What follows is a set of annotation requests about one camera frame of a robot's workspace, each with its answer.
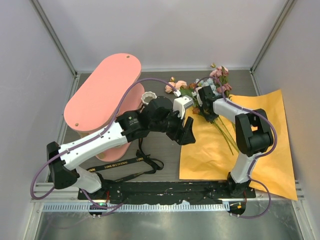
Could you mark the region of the artificial flower bouquet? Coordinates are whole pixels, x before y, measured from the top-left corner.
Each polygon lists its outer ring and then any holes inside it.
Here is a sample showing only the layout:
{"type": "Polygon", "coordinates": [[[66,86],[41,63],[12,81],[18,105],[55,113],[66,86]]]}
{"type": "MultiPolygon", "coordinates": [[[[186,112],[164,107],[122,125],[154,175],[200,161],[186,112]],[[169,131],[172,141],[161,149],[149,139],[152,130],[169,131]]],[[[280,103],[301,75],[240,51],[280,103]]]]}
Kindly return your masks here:
{"type": "Polygon", "coordinates": [[[233,135],[227,128],[222,118],[214,112],[214,102],[229,97],[232,90],[229,84],[229,70],[224,66],[211,65],[213,71],[209,77],[196,79],[193,83],[186,83],[183,80],[176,80],[171,77],[165,92],[171,94],[173,88],[181,92],[183,96],[193,99],[192,113],[203,117],[208,123],[212,124],[226,141],[231,153],[239,151],[233,135]]]}

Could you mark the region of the orange wrapping paper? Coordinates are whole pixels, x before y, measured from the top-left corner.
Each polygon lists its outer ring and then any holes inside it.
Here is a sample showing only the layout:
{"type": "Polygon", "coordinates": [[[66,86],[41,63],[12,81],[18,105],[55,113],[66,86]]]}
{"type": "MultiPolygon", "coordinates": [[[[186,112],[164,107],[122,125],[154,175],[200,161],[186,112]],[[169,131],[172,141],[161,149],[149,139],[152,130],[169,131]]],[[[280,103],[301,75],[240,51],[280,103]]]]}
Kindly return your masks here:
{"type": "MultiPolygon", "coordinates": [[[[296,182],[290,150],[288,128],[281,90],[260,96],[232,95],[231,100],[245,108],[263,109],[277,133],[275,150],[258,159],[252,178],[275,195],[296,201],[296,182]]],[[[186,116],[193,118],[194,144],[184,145],[180,152],[179,179],[225,180],[234,167],[239,150],[235,146],[233,124],[225,117],[209,123],[192,108],[186,116]]]]}

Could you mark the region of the black ribbon gold lettering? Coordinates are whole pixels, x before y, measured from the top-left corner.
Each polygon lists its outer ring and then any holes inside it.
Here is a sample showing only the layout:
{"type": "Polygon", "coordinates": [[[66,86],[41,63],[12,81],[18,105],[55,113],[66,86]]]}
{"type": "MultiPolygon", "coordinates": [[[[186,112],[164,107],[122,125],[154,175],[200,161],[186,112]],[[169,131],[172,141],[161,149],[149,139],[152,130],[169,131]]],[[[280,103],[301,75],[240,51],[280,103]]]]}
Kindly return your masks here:
{"type": "Polygon", "coordinates": [[[130,164],[135,164],[135,163],[145,163],[151,167],[151,170],[133,173],[133,174],[121,177],[119,179],[113,180],[113,182],[115,183],[127,182],[129,180],[136,179],[141,175],[152,175],[152,174],[155,174],[157,171],[161,171],[165,166],[164,163],[157,158],[151,158],[149,154],[145,154],[142,149],[142,145],[143,145],[143,138],[140,138],[138,140],[138,150],[136,151],[134,158],[121,160],[115,163],[107,163],[104,165],[93,166],[88,168],[87,171],[90,173],[97,173],[97,172],[110,170],[118,167],[123,167],[130,164]]]}

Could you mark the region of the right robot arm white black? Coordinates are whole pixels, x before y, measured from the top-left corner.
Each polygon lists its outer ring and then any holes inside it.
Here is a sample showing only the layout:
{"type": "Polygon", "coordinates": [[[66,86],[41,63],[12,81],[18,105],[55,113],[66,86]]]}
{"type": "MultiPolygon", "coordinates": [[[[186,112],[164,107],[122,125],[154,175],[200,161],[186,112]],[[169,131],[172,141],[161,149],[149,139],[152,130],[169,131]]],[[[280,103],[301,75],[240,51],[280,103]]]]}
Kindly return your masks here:
{"type": "Polygon", "coordinates": [[[213,121],[223,116],[235,125],[235,138],[239,154],[228,173],[226,193],[233,198],[241,196],[251,183],[256,161],[274,144],[273,126],[263,109],[248,109],[222,95],[215,95],[210,86],[196,90],[200,112],[213,121]]]}

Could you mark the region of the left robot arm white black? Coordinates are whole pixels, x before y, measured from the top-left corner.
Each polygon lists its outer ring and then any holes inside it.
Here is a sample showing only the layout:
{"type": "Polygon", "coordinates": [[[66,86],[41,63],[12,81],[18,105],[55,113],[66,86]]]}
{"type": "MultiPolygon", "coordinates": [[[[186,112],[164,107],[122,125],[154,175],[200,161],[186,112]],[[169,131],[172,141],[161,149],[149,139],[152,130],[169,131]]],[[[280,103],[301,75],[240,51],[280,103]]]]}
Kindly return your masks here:
{"type": "Polygon", "coordinates": [[[193,118],[185,117],[186,109],[194,101],[181,96],[174,101],[159,96],[142,109],[126,111],[107,127],[77,141],[59,145],[47,145],[50,175],[57,190],[71,186],[87,191],[100,200],[107,192],[103,177],[80,167],[89,158],[106,150],[119,147],[137,139],[145,138],[150,132],[166,133],[179,145],[194,144],[193,118]]]}

